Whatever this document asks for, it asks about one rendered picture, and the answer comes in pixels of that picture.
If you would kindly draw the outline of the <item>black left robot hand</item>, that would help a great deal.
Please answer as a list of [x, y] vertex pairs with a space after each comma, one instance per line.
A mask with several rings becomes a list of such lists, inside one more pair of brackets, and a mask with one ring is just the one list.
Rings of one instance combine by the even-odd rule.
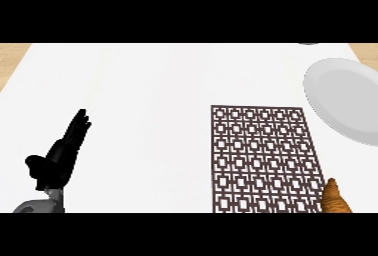
[[54, 143], [45, 157], [30, 155], [25, 164], [30, 168], [30, 176], [37, 180], [37, 191], [62, 189], [68, 184], [79, 151], [85, 142], [92, 123], [86, 110], [80, 109], [70, 123], [64, 137]]

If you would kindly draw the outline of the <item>brown patterned placemat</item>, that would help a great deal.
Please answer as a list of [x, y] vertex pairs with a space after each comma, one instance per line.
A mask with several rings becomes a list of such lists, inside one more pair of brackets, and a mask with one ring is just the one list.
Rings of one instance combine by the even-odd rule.
[[319, 213], [325, 179], [299, 107], [212, 107], [216, 213]]

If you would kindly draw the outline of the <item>white round plate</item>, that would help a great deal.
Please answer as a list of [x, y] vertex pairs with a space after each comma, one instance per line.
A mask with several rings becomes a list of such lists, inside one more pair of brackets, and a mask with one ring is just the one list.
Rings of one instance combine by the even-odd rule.
[[303, 88], [327, 125], [353, 141], [378, 147], [378, 71], [344, 58], [322, 59], [306, 71]]

